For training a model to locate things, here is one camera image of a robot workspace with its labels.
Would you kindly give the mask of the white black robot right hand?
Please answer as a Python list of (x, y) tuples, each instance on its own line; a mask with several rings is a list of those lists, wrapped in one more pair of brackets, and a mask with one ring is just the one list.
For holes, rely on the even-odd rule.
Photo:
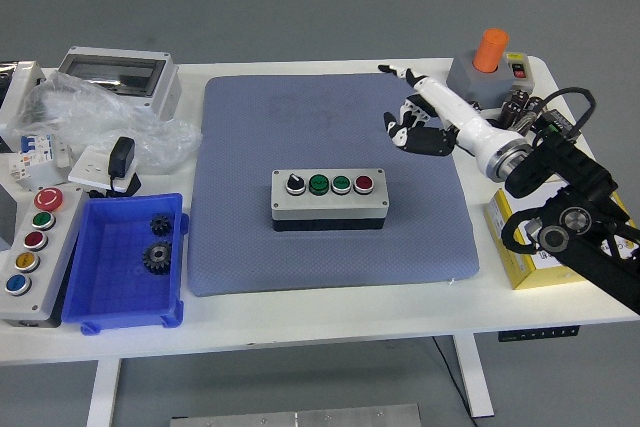
[(506, 180), (515, 159), (529, 151), (522, 135), (492, 126), (437, 79), (386, 64), (378, 69), (404, 79), (415, 90), (398, 116), (384, 114), (387, 133), (397, 148), (447, 156), (458, 146), (474, 156), (479, 170), (495, 182)]

